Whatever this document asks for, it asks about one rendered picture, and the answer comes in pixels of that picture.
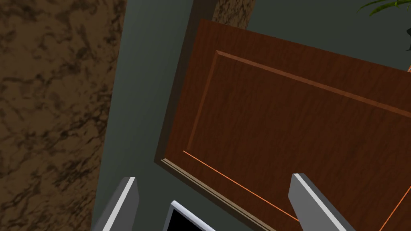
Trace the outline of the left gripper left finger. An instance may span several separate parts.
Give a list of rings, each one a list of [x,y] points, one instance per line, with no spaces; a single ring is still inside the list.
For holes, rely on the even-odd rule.
[[[138,204],[136,178],[124,177],[92,227],[92,231],[132,231]]]

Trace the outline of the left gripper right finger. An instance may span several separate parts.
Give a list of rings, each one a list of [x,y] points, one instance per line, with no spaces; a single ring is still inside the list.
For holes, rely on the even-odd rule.
[[[303,231],[356,231],[305,174],[292,174],[288,198]]]

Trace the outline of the brown wooden panelled door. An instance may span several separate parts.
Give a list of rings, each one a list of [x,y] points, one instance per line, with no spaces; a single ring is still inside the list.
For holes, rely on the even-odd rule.
[[[411,231],[411,73],[201,20],[161,162],[266,231],[302,231],[292,174]]]

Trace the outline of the green leafy plant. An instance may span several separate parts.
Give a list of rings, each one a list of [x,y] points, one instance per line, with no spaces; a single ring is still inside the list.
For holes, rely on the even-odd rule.
[[[408,11],[411,6],[411,0],[374,0],[374,1],[371,1],[361,6],[357,10],[357,12],[359,12],[365,7],[374,6],[374,5],[377,5],[377,6],[370,12],[369,16],[373,16],[388,8],[392,8],[392,7],[400,8],[401,5],[407,5],[407,11]]]

